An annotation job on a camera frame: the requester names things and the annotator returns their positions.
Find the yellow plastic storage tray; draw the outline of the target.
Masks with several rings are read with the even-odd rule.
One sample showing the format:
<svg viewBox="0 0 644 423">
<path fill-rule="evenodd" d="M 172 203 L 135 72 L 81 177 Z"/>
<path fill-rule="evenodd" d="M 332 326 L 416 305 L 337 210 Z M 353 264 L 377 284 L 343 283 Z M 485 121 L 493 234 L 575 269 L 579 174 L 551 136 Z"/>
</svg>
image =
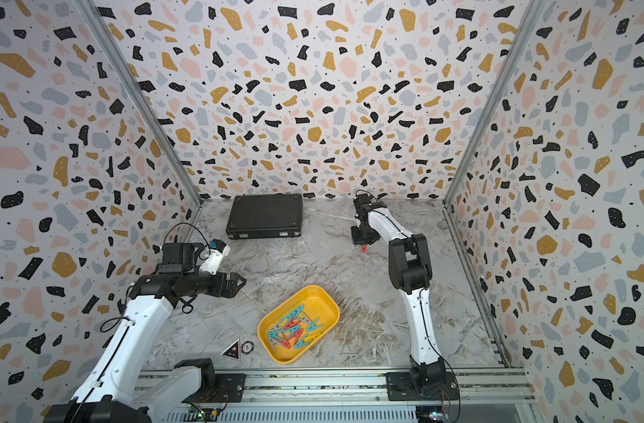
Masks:
<svg viewBox="0 0 644 423">
<path fill-rule="evenodd" d="M 316 345 L 340 318 L 338 304 L 325 289 L 310 285 L 260 321 L 258 338 L 275 363 L 289 365 Z"/>
</svg>

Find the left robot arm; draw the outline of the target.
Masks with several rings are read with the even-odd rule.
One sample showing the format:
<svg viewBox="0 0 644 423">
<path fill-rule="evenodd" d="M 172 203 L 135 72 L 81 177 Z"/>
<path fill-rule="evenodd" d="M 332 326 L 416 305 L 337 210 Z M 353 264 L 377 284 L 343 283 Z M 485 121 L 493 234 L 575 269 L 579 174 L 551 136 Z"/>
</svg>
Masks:
<svg viewBox="0 0 644 423">
<path fill-rule="evenodd" d="M 201 295 L 234 298 L 246 280 L 220 270 L 230 248 L 209 243 L 166 243 L 161 263 L 140 277 L 127 294 L 128 303 L 101 359 L 72 398 L 52 405 L 47 422 L 159 422 L 179 405 L 218 399 L 229 391 L 219 385 L 209 359 L 189 359 L 141 396 L 134 391 L 147 355 L 176 306 L 186 312 Z"/>
</svg>

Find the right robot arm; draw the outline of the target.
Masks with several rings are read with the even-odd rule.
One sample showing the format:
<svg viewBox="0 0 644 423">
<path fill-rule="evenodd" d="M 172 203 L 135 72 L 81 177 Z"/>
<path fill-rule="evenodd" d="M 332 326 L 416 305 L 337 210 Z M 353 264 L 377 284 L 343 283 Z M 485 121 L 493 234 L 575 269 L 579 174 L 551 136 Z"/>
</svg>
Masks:
<svg viewBox="0 0 644 423">
<path fill-rule="evenodd" d="M 405 306 L 410 333 L 410 387 L 418 397 L 431 397 L 447 382 L 447 360 L 437 344 L 429 306 L 433 267 L 427 238 L 399 224 L 387 205 L 367 191 L 356 193 L 353 203 L 353 243 L 387 243 L 388 274 Z"/>
</svg>

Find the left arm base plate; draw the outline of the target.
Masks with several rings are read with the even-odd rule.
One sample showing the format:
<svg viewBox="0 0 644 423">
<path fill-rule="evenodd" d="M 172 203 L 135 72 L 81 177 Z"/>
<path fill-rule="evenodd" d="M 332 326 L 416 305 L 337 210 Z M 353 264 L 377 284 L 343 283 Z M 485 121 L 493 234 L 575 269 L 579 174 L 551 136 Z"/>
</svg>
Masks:
<svg viewBox="0 0 644 423">
<path fill-rule="evenodd" d="M 247 375 L 227 373 L 213 376 L 210 382 L 202 382 L 200 388 L 186 398 L 186 403 L 241 403 Z"/>
</svg>

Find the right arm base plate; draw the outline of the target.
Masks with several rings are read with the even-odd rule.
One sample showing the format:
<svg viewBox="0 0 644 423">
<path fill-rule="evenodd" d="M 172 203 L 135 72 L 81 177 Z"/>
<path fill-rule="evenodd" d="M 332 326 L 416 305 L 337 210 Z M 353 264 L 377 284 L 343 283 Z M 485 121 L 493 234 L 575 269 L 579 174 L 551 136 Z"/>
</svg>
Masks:
<svg viewBox="0 0 644 423">
<path fill-rule="evenodd" d="M 417 387 L 408 372 L 385 374 L 390 401 L 458 401 L 459 386 L 452 372 L 447 372 L 443 382 L 428 382 Z"/>
</svg>

